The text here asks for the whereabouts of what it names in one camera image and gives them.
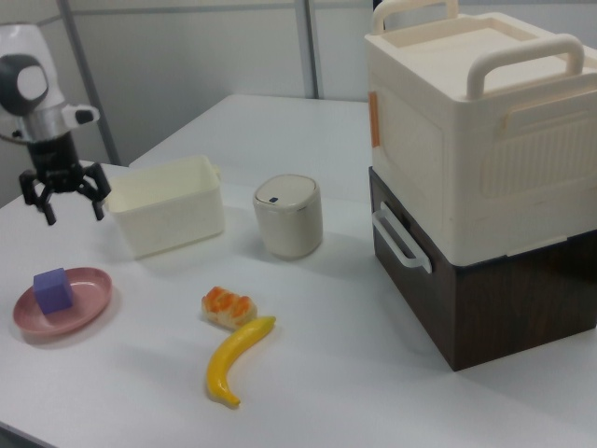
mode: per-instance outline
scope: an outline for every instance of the orange tab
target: orange tab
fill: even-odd
[[[377,93],[369,92],[369,127],[371,128],[371,147],[378,147],[380,143],[380,122],[377,110]]]

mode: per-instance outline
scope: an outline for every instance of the table surface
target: table surface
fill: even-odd
[[[303,134],[312,146],[299,155],[258,149]],[[254,152],[236,161],[229,151],[243,153],[228,144],[244,138]],[[375,259],[368,193],[341,197],[366,176],[342,175],[354,161],[368,168],[365,105],[233,96],[133,165],[190,154],[191,141],[222,166],[226,230],[215,238],[134,260],[113,218],[96,222],[78,195],[52,198],[51,228],[21,199],[0,210],[3,427],[63,448],[597,444],[594,331],[460,372],[441,357]],[[347,162],[328,176],[339,142]],[[278,152],[270,172],[260,154]],[[235,168],[245,177],[230,177]],[[251,204],[262,175],[286,170],[319,175],[324,192],[324,241],[295,261],[265,251]],[[34,274],[77,266],[112,276],[106,310],[62,337],[22,334],[12,309]],[[229,373],[238,410],[204,390],[208,360],[228,335],[201,318],[201,297],[215,285],[278,319]]]

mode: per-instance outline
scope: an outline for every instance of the white plastic basket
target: white plastic basket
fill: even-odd
[[[383,29],[436,3],[445,20]],[[597,228],[597,51],[456,0],[382,2],[366,40],[373,169],[450,263]]]
[[[106,208],[139,258],[224,230],[216,169],[195,156],[110,179]]]

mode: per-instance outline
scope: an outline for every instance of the purple block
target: purple block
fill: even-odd
[[[44,315],[73,306],[73,289],[63,268],[35,275],[34,295]]]

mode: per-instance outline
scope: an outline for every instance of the banana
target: banana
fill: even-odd
[[[234,331],[217,349],[207,365],[206,383],[212,399],[236,407],[241,401],[230,392],[227,374],[234,361],[270,333],[276,318],[258,317]]]

